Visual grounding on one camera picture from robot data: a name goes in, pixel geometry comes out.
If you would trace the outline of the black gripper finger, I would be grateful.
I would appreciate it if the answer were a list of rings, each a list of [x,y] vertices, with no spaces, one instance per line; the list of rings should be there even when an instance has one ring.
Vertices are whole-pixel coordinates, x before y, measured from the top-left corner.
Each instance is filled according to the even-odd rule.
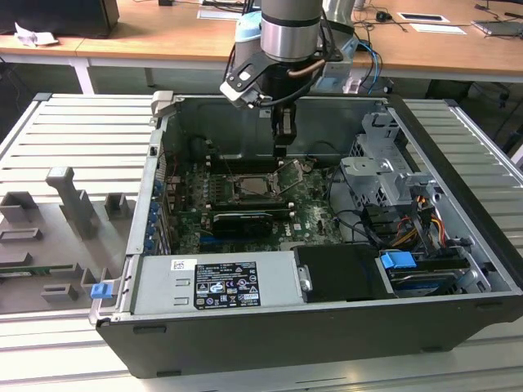
[[[271,128],[273,137],[273,156],[284,158],[287,155],[287,147],[291,145],[297,136],[295,123],[296,105],[276,105],[271,112]]]

